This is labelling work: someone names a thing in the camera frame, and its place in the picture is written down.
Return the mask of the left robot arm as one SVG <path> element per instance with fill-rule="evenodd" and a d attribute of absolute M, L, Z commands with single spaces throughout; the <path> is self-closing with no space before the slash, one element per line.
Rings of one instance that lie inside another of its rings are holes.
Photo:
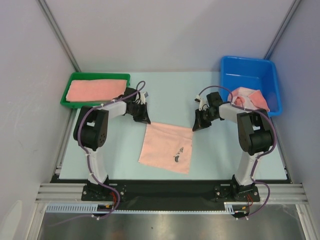
<path fill-rule="evenodd" d="M 124 94 L 110 102 L 82 106 L 80 109 L 73 138 L 84 151 L 89 170 L 88 181 L 95 184 L 92 194 L 99 200 L 105 200 L 110 195 L 110 187 L 106 185 L 108 173 L 100 154 L 100 148 L 107 140 L 109 120 L 128 114 L 137 123 L 150 124 L 147 97 L 147 92 L 127 87 Z"/>

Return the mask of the pink white striped towel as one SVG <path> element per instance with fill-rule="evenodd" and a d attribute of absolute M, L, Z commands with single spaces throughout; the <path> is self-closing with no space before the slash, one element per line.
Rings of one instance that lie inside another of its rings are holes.
<path fill-rule="evenodd" d="M 231 99 L 229 94 L 227 100 L 236 106 L 252 110 L 265 109 L 267 112 L 270 111 L 267 101 L 260 90 L 239 87 L 232 91 L 232 96 Z"/>

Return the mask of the light pink towel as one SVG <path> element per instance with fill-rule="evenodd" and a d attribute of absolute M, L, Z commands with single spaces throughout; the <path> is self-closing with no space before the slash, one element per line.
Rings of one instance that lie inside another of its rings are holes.
<path fill-rule="evenodd" d="M 193 131 L 189 127 L 157 122 L 148 124 L 138 162 L 150 167 L 188 174 L 192 140 Z"/>

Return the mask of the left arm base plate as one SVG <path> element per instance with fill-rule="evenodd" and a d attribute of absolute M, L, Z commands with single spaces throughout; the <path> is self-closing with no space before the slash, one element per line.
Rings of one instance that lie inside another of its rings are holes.
<path fill-rule="evenodd" d="M 110 183 L 108 178 L 105 180 L 104 184 L 117 190 L 120 198 L 122 198 L 126 193 L 126 186 L 123 184 Z M 114 198 L 117 200 L 117 194 L 113 190 L 101 186 L 98 183 L 92 183 L 89 180 L 85 182 L 85 185 L 82 189 L 82 201 L 107 202 L 112 201 Z"/>

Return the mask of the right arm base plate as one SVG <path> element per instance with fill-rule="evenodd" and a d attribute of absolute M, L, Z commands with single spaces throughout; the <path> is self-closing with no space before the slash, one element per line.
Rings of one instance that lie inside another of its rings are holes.
<path fill-rule="evenodd" d="M 220 184 L 214 187 L 216 202 L 259 202 L 260 195 L 255 184 L 237 187 L 235 184 Z"/>

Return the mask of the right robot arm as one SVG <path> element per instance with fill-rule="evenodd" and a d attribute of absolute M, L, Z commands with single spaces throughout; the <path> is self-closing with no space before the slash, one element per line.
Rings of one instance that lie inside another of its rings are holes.
<path fill-rule="evenodd" d="M 276 133 L 265 109 L 247 109 L 231 101 L 224 102 L 218 92 L 203 99 L 197 95 L 195 121 L 192 131 L 209 128 L 214 120 L 228 120 L 237 124 L 238 142 L 242 149 L 239 167 L 232 177 L 235 185 L 230 195 L 236 201 L 248 196 L 248 186 L 255 184 L 255 171 L 260 161 L 276 147 Z"/>

